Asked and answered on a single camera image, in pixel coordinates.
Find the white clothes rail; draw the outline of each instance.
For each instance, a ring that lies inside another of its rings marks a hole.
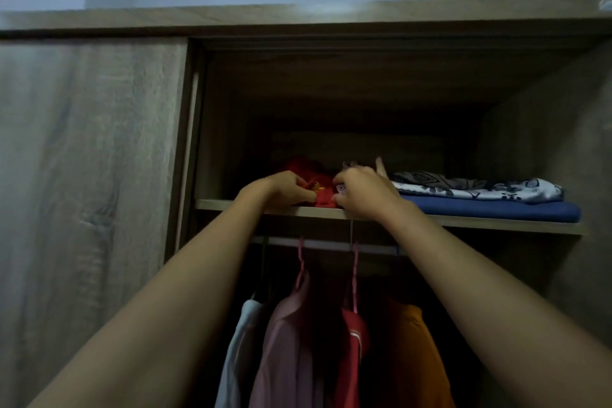
[[[254,236],[251,240],[253,244],[263,243],[263,236]],[[278,245],[282,247],[295,247],[299,242],[298,238],[292,237],[268,237],[268,245]],[[313,240],[304,239],[303,247],[312,250],[332,250],[338,252],[351,252],[351,244],[348,242],[332,242],[328,240]],[[374,253],[380,255],[398,255],[402,254],[399,247],[393,245],[373,245],[359,244],[359,253]]]

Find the folded clothing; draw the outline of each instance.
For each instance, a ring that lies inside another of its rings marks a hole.
[[[320,163],[306,157],[293,157],[281,169],[281,171],[287,170],[293,171],[306,181],[304,188],[317,193],[316,203],[304,203],[304,205],[314,205],[319,208],[338,208],[333,200],[333,195],[336,193],[333,176],[327,174]]]
[[[580,208],[569,202],[530,205],[508,200],[464,200],[402,195],[427,215],[471,216],[474,218],[523,219],[527,221],[580,221]]]
[[[523,203],[561,202],[563,189],[544,179],[493,182],[448,179],[428,171],[394,173],[390,178],[402,195],[429,195],[467,200],[509,200]]]

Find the wooden shelf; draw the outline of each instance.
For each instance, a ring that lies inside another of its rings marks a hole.
[[[196,200],[198,210],[224,211],[232,200]],[[339,208],[291,207],[283,210],[266,210],[267,215],[301,216],[304,218],[358,219],[351,217]],[[465,227],[469,229],[493,229],[516,232],[543,232],[547,234],[584,235],[585,228],[580,223],[551,221],[522,221],[519,219],[468,218],[463,216],[429,215],[445,227]]]

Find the person's left hand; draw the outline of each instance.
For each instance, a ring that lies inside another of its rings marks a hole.
[[[294,172],[283,171],[257,180],[242,190],[252,187],[264,191],[267,207],[285,208],[297,203],[317,201],[316,192],[304,189],[305,185],[306,181]]]

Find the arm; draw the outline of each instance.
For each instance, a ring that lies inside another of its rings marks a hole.
[[[214,344],[264,207],[313,202],[289,171],[242,189],[75,355],[35,407],[175,406]]]
[[[399,197],[382,161],[337,176],[337,202],[379,221],[408,253],[472,350],[521,405],[608,407],[612,352],[533,290]]]

